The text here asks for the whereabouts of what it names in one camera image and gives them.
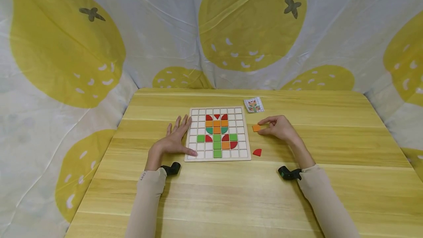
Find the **yellow lemon print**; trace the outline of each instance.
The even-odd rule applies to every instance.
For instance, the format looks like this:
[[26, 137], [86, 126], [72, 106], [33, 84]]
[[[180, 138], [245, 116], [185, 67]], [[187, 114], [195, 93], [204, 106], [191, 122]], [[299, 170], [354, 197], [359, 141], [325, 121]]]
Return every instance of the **yellow lemon print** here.
[[322, 65], [306, 71], [288, 82], [281, 90], [352, 90], [354, 76], [337, 65]]
[[203, 72], [179, 66], [171, 66], [158, 72], [153, 87], [213, 88]]
[[411, 148], [401, 148], [417, 175], [423, 181], [423, 151]]
[[223, 69], [255, 71], [284, 57], [300, 33], [307, 0], [202, 0], [200, 42]]
[[383, 56], [401, 98], [423, 107], [423, 11], [392, 38]]
[[71, 222], [115, 130], [100, 130], [75, 143], [63, 159], [56, 184], [56, 205]]
[[64, 104], [96, 107], [119, 82], [125, 46], [93, 0], [13, 0], [11, 50], [22, 73]]

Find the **table surface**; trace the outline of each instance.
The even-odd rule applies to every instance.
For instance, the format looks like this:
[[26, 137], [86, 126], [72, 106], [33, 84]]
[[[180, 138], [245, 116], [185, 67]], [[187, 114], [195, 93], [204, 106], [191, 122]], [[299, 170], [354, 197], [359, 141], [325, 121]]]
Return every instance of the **table surface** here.
[[156, 237], [323, 237], [296, 181], [282, 141], [252, 125], [286, 115], [328, 174], [362, 237], [422, 237], [423, 183], [368, 100], [352, 91], [140, 89], [95, 173], [67, 238], [123, 237], [148, 149], [191, 107], [243, 105], [260, 96], [265, 112], [247, 113], [251, 161], [181, 163], [162, 194]]

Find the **fabric backdrop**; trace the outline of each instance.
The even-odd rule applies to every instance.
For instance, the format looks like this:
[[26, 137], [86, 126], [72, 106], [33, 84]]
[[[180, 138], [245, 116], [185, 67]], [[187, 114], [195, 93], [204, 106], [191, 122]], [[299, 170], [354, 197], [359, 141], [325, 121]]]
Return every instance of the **fabric backdrop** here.
[[0, 237], [65, 234], [142, 87], [364, 93], [423, 178], [422, 10], [422, 0], [0, 0]]

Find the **hand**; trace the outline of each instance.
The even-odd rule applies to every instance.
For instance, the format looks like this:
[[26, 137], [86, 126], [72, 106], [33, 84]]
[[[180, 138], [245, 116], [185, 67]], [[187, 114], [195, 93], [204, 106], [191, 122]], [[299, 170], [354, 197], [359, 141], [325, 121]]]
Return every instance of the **hand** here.
[[269, 123], [269, 127], [259, 130], [258, 134], [271, 134], [285, 141], [293, 141], [300, 137], [284, 115], [270, 116], [258, 122], [259, 125], [265, 123]]
[[151, 149], [156, 149], [156, 151], [161, 151], [166, 154], [179, 154], [184, 153], [187, 155], [197, 156], [197, 152], [184, 147], [181, 144], [181, 140], [184, 134], [187, 132], [191, 126], [192, 119], [188, 118], [187, 115], [184, 116], [184, 119], [181, 121], [181, 116], [178, 116], [175, 122], [175, 127], [172, 130], [172, 123], [167, 126], [166, 137], [156, 141], [156, 143], [151, 147]]

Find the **pattern card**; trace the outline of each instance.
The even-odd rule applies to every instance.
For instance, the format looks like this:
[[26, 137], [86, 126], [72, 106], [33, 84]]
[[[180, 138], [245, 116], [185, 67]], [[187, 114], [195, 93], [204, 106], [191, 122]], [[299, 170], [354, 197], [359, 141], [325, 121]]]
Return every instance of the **pattern card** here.
[[251, 160], [244, 108], [191, 108], [191, 127], [186, 147], [197, 157], [185, 155], [185, 162]]
[[244, 99], [244, 104], [249, 113], [264, 112], [260, 97]]

